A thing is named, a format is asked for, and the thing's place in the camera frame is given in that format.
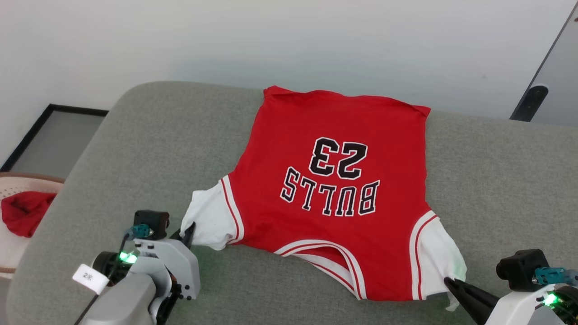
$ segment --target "jersey armhole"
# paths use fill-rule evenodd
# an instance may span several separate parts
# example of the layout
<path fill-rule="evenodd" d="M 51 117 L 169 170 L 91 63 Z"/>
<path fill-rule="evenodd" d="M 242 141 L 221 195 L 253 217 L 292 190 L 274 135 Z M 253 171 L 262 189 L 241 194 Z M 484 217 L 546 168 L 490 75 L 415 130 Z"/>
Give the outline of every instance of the jersey armhole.
<path fill-rule="evenodd" d="M 315 249 L 327 247 L 336 249 L 339 252 L 339 254 L 344 258 L 347 268 L 341 266 L 335 261 L 331 261 L 324 256 L 319 256 L 314 253 Z M 319 239 L 303 239 L 289 243 L 280 249 L 277 249 L 274 253 L 283 257 L 296 255 L 336 279 L 339 283 L 350 290 L 358 300 L 367 299 L 365 279 L 357 259 L 348 249 L 339 244 Z"/>
<path fill-rule="evenodd" d="M 226 244 L 243 239 L 243 220 L 240 218 L 228 176 L 223 177 L 211 189 L 192 193 L 191 203 L 181 224 L 181 236 L 193 222 L 197 224 L 192 238 L 193 245 L 221 250 Z"/>
<path fill-rule="evenodd" d="M 465 281 L 467 269 L 464 258 L 433 211 L 422 216 L 414 226 L 410 259 L 414 300 L 448 292 L 443 282 L 445 277 Z"/>

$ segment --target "white trim stripe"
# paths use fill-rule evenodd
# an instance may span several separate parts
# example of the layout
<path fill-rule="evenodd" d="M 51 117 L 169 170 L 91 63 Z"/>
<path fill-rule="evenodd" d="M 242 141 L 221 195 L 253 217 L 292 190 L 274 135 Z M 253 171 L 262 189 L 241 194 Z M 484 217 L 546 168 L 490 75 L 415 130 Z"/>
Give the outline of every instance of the white trim stripe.
<path fill-rule="evenodd" d="M 347 290 L 349 290 L 349 292 L 351 292 L 352 295 L 354 295 L 357 299 L 360 299 L 359 296 L 353 290 L 353 285 L 351 284 L 351 273 L 349 273 L 349 271 L 347 269 L 345 269 L 343 266 L 341 266 L 341 265 L 337 264 L 336 262 L 333 262 L 332 260 L 329 260 L 325 257 L 321 257 L 321 256 L 317 256 L 317 255 L 294 254 L 293 256 L 297 256 L 299 258 L 306 260 L 307 262 L 309 262 L 311 265 L 313 265 L 317 269 L 320 269 L 321 271 L 323 271 L 323 273 L 325 273 L 325 274 L 329 275 L 330 277 L 334 278 L 335 280 L 337 280 L 337 282 L 341 283 L 341 285 L 344 286 Z M 343 272 L 340 272 L 339 274 L 335 273 L 333 271 L 332 267 L 328 266 L 330 264 L 336 264 L 337 267 L 341 267 L 341 269 L 343 269 Z"/>
<path fill-rule="evenodd" d="M 227 191 L 225 191 L 225 183 L 223 182 L 223 180 L 219 180 L 218 185 L 220 186 L 219 190 L 221 192 L 223 192 L 223 198 L 225 199 L 225 203 L 227 205 L 227 211 L 229 212 L 227 214 L 227 216 L 229 216 L 231 219 L 233 219 L 233 224 L 235 225 L 235 233 L 232 234 L 232 237 L 229 238 L 229 240 L 227 241 L 227 243 L 230 243 L 232 240 L 239 238 L 239 224 L 237 223 L 237 221 L 235 220 L 235 217 L 233 216 L 233 210 L 231 209 L 231 204 L 229 204 L 229 199 L 227 197 Z"/>
<path fill-rule="evenodd" d="M 412 234 L 409 239 L 409 259 L 412 266 L 412 297 L 414 300 L 420 300 L 420 262 L 419 262 L 419 232 L 423 225 L 426 224 L 427 221 L 431 220 L 435 217 L 435 213 L 433 211 L 428 211 L 426 214 L 421 216 L 416 224 L 413 226 Z"/>
<path fill-rule="evenodd" d="M 245 227 L 243 226 L 243 219 L 241 219 L 241 214 L 239 213 L 239 209 L 237 208 L 237 204 L 235 203 L 235 199 L 233 197 L 233 190 L 231 189 L 231 182 L 229 181 L 229 175 L 223 177 L 223 185 L 225 186 L 225 195 L 227 200 L 229 201 L 229 206 L 231 207 L 231 212 L 233 214 L 233 218 L 239 227 L 237 238 L 233 238 L 228 243 L 236 243 L 238 241 L 243 240 L 245 235 Z"/>
<path fill-rule="evenodd" d="M 353 254 L 351 254 L 351 252 L 346 249 L 345 247 L 330 242 L 330 241 L 322 241 L 322 240 L 315 240 L 315 239 L 304 239 L 301 241 L 296 241 L 296 242 L 292 242 L 289 243 L 285 246 L 283 246 L 280 249 L 277 249 L 277 251 L 275 251 L 275 254 L 281 255 L 281 256 L 289 256 L 292 255 L 294 253 L 300 252 L 301 250 L 306 250 L 306 249 L 315 249 L 315 248 L 321 248 L 321 247 L 332 247 L 337 249 L 342 255 L 343 258 L 345 259 L 345 262 L 347 263 L 347 266 L 349 268 L 349 273 L 351 275 L 352 278 L 352 285 L 353 285 L 353 289 L 354 291 L 357 293 L 355 296 L 358 299 L 367 299 L 367 294 L 365 292 L 365 281 L 364 281 L 364 277 L 363 277 L 363 273 L 361 272 L 361 267 L 359 265 L 359 263 L 357 263 L 357 259 L 355 258 L 355 256 L 353 256 Z M 323 265 L 324 267 L 328 267 L 328 269 L 330 269 L 332 272 L 335 272 L 336 274 L 339 274 L 339 272 L 341 271 L 339 268 L 332 268 L 331 265 Z"/>

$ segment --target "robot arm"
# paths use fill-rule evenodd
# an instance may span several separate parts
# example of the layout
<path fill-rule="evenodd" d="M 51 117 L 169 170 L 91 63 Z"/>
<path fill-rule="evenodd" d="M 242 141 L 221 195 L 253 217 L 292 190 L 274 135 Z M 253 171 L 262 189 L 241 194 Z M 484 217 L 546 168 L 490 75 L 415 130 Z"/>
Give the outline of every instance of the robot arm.
<path fill-rule="evenodd" d="M 110 252 L 95 259 L 93 267 L 103 274 L 112 271 L 111 284 L 116 284 L 94 302 L 83 325 L 164 325 L 178 299 L 196 299 L 201 281 L 197 257 L 190 250 L 195 225 L 184 238 L 177 231 L 166 239 L 167 220 L 165 213 L 135 214 L 135 226 L 145 225 L 146 232 L 134 238 L 140 256 L 133 264 L 117 267 L 119 256 Z"/>
<path fill-rule="evenodd" d="M 476 286 L 446 278 L 446 286 L 478 325 L 578 325 L 576 271 L 550 268 L 539 249 L 503 258 L 498 276 L 513 292 L 498 298 Z M 557 283 L 568 286 L 555 289 Z"/>

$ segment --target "black frame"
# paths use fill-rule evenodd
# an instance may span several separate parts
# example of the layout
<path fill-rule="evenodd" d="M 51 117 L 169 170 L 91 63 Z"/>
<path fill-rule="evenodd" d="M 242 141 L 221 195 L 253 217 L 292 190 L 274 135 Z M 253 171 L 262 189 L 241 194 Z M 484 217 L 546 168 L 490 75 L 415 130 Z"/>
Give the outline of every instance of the black frame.
<path fill-rule="evenodd" d="M 516 106 L 516 108 L 514 109 L 514 112 L 512 112 L 512 115 L 510 116 L 511 120 L 515 120 L 515 121 L 524 121 L 524 122 L 530 122 L 532 121 L 532 118 L 534 117 L 534 115 L 536 114 L 536 111 L 538 111 L 538 109 L 540 108 L 540 105 L 542 104 L 542 101 L 544 100 L 544 98 L 542 98 L 542 100 L 539 102 L 538 106 L 533 106 L 527 105 L 526 101 L 526 96 L 528 96 L 528 93 L 530 92 L 530 90 L 535 87 L 532 86 L 534 84 L 534 81 L 536 80 L 536 77 L 538 77 L 538 74 L 540 73 L 540 70 L 542 70 L 542 67 L 544 66 L 544 63 L 546 63 L 546 60 L 548 59 L 548 57 L 550 56 L 550 53 L 552 53 L 552 49 L 554 48 L 554 46 L 556 45 L 556 43 L 558 42 L 558 39 L 560 38 L 560 35 L 562 35 L 562 32 L 564 32 L 564 29 L 566 29 L 566 26 L 568 25 L 568 22 L 570 22 L 570 19 L 572 19 L 572 16 L 574 16 L 574 11 L 576 11 L 576 8 L 578 8 L 578 2 L 575 4 L 574 8 L 572 8 L 572 11 L 570 11 L 570 15 L 568 16 L 568 19 L 566 19 L 566 22 L 564 23 L 564 26 L 562 26 L 562 29 L 560 30 L 560 32 L 558 33 L 558 35 L 556 36 L 556 39 L 554 39 L 554 43 L 552 43 L 552 46 L 550 46 L 550 49 L 548 50 L 548 53 L 546 53 L 546 56 L 544 57 L 544 60 L 542 60 L 542 63 L 540 63 L 540 66 L 538 67 L 538 70 L 536 71 L 536 73 L 534 74 L 534 77 L 532 78 L 532 81 L 530 81 L 530 84 L 528 85 L 528 88 L 526 88 L 526 91 L 524 92 L 524 95 L 522 96 L 522 98 L 520 98 L 520 101 L 518 102 L 518 105 Z"/>
<path fill-rule="evenodd" d="M 30 145 L 34 137 L 38 134 L 44 123 L 46 123 L 46 121 L 48 120 L 50 115 L 52 115 L 53 112 L 85 114 L 85 115 L 105 117 L 109 111 L 103 109 L 81 108 L 81 107 L 72 107 L 55 104 L 48 105 L 48 107 L 44 110 L 44 112 L 42 112 L 40 117 L 38 117 L 36 122 L 34 122 L 32 128 L 30 128 L 28 133 L 26 133 L 22 141 L 20 141 L 20 144 L 18 144 L 16 149 L 14 149 L 10 157 L 8 157 L 4 165 L 2 165 L 2 168 L 0 168 L 0 172 L 9 172 L 12 169 L 12 167 L 14 167 L 16 161 L 18 161 L 20 156 L 22 156 L 28 145 Z"/>

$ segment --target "red jersey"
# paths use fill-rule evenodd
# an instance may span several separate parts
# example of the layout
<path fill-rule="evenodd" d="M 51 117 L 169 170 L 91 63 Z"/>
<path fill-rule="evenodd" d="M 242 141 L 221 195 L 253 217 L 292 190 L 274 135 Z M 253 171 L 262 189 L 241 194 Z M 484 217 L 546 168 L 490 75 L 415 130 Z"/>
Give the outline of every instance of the red jersey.
<path fill-rule="evenodd" d="M 425 201 L 429 108 L 377 96 L 276 86 L 236 168 L 195 191 L 193 244 L 242 243 L 297 256 L 358 299 L 417 300 L 465 280 L 465 263 Z"/>

